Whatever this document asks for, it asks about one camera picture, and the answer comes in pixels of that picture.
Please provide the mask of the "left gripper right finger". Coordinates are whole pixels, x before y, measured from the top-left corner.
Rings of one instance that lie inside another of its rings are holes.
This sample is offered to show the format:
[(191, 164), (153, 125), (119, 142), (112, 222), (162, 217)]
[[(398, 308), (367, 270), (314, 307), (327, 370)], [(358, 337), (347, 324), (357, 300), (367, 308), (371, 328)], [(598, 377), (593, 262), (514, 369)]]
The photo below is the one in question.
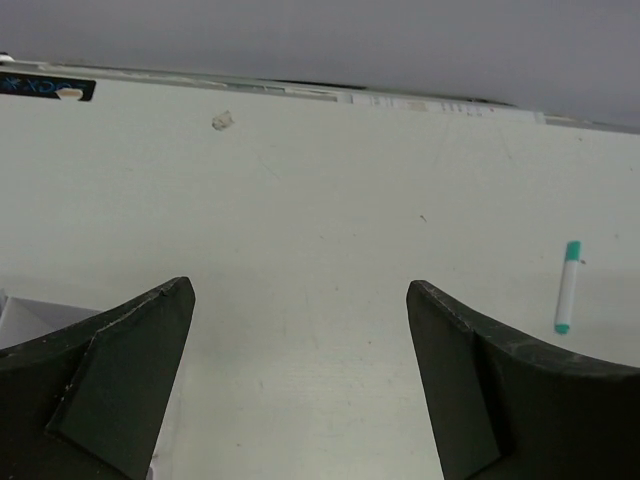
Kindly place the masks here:
[(447, 479), (635, 479), (639, 371), (556, 347), (410, 284), (406, 305)]

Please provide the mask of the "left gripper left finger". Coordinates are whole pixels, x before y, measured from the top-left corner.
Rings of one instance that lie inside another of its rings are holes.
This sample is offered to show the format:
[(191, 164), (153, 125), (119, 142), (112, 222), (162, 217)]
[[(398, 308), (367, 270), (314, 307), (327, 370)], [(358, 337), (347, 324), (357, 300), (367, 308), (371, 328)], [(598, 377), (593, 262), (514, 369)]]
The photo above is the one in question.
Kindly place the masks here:
[(186, 277), (1, 348), (5, 479), (168, 479), (180, 363), (195, 306)]

